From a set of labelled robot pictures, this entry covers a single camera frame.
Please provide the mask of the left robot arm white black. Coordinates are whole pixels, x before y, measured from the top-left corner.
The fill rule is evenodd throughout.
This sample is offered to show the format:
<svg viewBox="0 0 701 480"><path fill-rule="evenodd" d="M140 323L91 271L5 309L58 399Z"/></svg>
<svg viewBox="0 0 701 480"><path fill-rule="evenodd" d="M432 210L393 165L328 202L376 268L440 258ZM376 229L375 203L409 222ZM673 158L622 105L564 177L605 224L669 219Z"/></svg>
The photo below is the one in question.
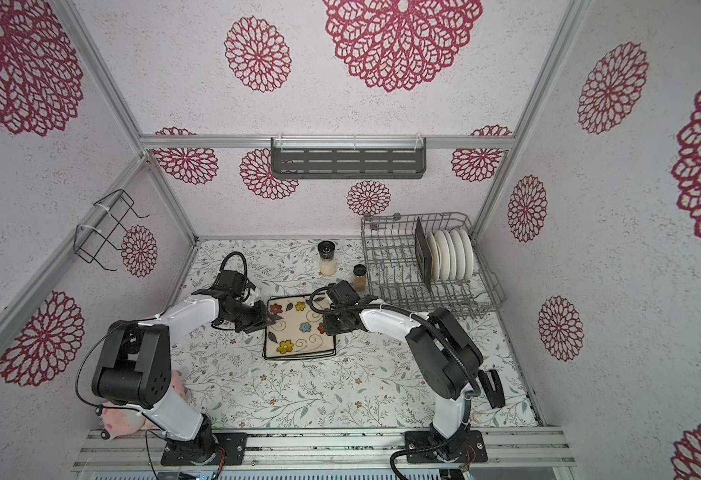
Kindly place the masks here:
<svg viewBox="0 0 701 480"><path fill-rule="evenodd" d="M172 388L172 343L204 325L230 322L235 332L246 333L264 328L266 304L246 304L252 290L246 274L222 270L212 286L154 317L110 325L94 368L92 393L152 422L186 462L212 461L218 450L212 420Z"/></svg>

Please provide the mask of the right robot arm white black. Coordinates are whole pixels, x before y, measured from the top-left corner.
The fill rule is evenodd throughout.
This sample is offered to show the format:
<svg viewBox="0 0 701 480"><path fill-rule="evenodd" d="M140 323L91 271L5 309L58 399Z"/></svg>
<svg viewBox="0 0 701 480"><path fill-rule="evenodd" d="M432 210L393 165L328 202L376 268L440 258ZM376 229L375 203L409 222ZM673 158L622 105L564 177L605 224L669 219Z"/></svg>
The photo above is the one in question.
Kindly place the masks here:
<svg viewBox="0 0 701 480"><path fill-rule="evenodd" d="M330 336L358 330L385 335L408 347L435 394L430 423L433 450L455 449L466 442L474 398L483 395L491 407L505 406L498 372L482 368L483 354L449 310L440 307L423 316L372 295L360 297L346 281L316 289L308 306L322 316Z"/></svg>

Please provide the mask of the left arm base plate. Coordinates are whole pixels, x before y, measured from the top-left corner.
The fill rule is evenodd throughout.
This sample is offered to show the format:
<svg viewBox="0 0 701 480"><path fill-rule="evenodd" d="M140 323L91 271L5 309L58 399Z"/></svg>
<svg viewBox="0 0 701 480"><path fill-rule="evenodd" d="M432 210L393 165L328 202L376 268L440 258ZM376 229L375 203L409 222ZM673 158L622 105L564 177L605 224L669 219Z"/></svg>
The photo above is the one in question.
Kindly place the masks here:
<svg viewBox="0 0 701 480"><path fill-rule="evenodd" d="M160 465L176 466L240 466L244 462L248 434L214 432L214 439L207 435L200 441L166 441Z"/></svg>

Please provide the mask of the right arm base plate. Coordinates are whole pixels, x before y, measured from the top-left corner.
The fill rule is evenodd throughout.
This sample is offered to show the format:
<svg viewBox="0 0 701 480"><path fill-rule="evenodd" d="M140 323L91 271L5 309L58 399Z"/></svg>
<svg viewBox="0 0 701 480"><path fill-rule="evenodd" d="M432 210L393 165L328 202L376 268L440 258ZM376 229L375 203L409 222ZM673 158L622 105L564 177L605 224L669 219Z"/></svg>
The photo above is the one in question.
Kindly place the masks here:
<svg viewBox="0 0 701 480"><path fill-rule="evenodd" d="M407 450L406 461L410 464L426 463L485 463L488 462L487 450L479 431L467 428L456 434L448 444L435 449L445 438L433 429L429 431L406 431L404 446Z"/></svg>

